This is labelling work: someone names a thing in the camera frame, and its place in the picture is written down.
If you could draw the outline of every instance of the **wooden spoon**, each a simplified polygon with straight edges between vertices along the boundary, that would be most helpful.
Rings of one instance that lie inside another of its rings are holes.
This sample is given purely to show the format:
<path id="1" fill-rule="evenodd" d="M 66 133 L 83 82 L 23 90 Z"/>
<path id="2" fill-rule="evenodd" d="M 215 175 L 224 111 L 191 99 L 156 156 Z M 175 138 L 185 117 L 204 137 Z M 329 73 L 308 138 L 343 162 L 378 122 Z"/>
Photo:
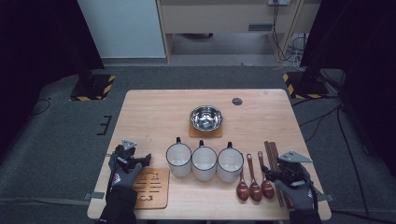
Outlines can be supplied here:
<path id="1" fill-rule="evenodd" d="M 257 155 L 259 156 L 260 166 L 264 166 L 262 152 L 259 151 L 257 153 Z M 274 194 L 275 194 L 275 191 L 271 185 L 271 182 L 265 178 L 265 172 L 262 172 L 262 195 L 264 195 L 264 197 L 267 199 L 273 199 Z"/>
<path id="2" fill-rule="evenodd" d="M 248 199 L 248 185 L 244 179 L 244 168 L 241 170 L 241 181 L 239 181 L 238 187 L 236 187 L 236 194 L 238 198 L 242 201 L 246 201 Z"/>
<path id="3" fill-rule="evenodd" d="M 253 162 L 250 154 L 247 154 L 247 164 L 251 176 L 251 184 L 248 188 L 250 198 L 253 199 L 253 201 L 255 202 L 259 202 L 262 200 L 262 191 L 260 189 L 260 186 L 257 184 L 256 179 L 254 178 Z"/>

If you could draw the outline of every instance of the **wooden table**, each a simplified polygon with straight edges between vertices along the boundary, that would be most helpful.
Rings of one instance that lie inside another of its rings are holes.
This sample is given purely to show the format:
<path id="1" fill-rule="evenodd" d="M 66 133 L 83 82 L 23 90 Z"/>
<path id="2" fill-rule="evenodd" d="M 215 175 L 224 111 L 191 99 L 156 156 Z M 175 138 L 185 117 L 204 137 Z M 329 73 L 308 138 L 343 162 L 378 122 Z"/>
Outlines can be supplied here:
<path id="1" fill-rule="evenodd" d="M 233 98 L 242 99 L 234 105 Z M 257 152 L 268 159 L 264 142 L 275 142 L 279 155 L 294 150 L 310 157 L 297 120 L 283 90 L 144 90 L 128 91 L 115 127 L 108 153 L 123 138 L 137 142 L 137 158 L 152 154 L 150 167 L 168 167 L 165 152 L 179 136 L 191 150 L 200 138 L 189 137 L 190 112 L 199 105 L 213 105 L 223 114 L 221 138 L 204 138 L 205 145 L 219 152 L 229 141 L 245 155 L 245 180 L 250 183 L 246 154 L 253 156 L 256 181 L 262 182 Z M 106 192 L 110 170 L 105 157 L 94 191 Z M 322 191 L 313 164 L 304 165 L 315 187 Z M 223 183 L 216 175 L 202 182 L 193 173 L 185 177 L 169 177 L 168 204 L 164 209 L 136 210 L 139 219 L 202 219 L 202 220 L 282 220 L 289 219 L 287 207 L 278 199 L 240 201 L 236 196 L 238 181 Z M 106 205 L 105 199 L 92 199 L 88 217 L 97 219 Z M 320 217 L 327 220 L 331 211 L 327 202 L 319 202 Z"/>

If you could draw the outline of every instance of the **stainless steel bowl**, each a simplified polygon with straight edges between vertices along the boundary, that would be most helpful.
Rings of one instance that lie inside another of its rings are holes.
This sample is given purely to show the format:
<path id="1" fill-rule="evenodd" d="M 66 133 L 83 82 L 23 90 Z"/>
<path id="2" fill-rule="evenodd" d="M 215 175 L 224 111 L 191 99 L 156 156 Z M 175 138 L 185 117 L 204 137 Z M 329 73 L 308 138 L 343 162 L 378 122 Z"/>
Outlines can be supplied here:
<path id="1" fill-rule="evenodd" d="M 212 105 L 201 105 L 191 112 L 192 125 L 202 132 L 216 130 L 222 123 L 221 112 Z"/>

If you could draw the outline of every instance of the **white enamel mug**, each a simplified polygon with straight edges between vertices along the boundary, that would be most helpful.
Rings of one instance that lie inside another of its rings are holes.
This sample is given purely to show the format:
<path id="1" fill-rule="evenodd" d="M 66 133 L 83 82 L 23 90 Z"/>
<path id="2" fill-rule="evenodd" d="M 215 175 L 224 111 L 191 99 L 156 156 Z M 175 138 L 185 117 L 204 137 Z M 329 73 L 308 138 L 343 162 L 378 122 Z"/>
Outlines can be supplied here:
<path id="1" fill-rule="evenodd" d="M 192 153 L 192 172 L 199 180 L 209 180 L 216 173 L 217 154 L 215 150 L 204 146 L 201 140 L 199 147 Z"/>
<path id="2" fill-rule="evenodd" d="M 233 148 L 233 143 L 228 142 L 218 156 L 218 177 L 227 183 L 232 183 L 238 179 L 244 166 L 244 156 L 237 149 Z"/>
<path id="3" fill-rule="evenodd" d="M 177 137 L 176 143 L 166 150 L 169 169 L 175 176 L 185 176 L 191 171 L 191 149 L 181 143 Z"/>

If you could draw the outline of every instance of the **yellow black hazard tape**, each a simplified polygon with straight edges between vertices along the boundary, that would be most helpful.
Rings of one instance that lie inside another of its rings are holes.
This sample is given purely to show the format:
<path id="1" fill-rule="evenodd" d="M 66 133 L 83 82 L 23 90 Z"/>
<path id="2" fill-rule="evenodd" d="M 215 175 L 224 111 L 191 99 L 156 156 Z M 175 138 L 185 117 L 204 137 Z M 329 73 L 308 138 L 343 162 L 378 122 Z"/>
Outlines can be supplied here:
<path id="1" fill-rule="evenodd" d="M 70 96 L 71 101 L 91 101 L 91 100 L 105 100 L 107 98 L 108 93 L 110 92 L 111 86 L 113 85 L 114 79 L 116 76 L 96 76 L 100 77 L 102 80 L 101 82 L 101 92 L 100 94 L 96 95 L 89 95 L 84 92 L 81 94 L 75 94 Z"/>
<path id="2" fill-rule="evenodd" d="M 297 94 L 294 91 L 294 88 L 290 82 L 290 78 L 288 74 L 283 75 L 283 80 L 286 83 L 286 87 L 288 88 L 289 95 L 292 99 L 318 99 L 318 98 L 326 98 L 328 94 Z"/>

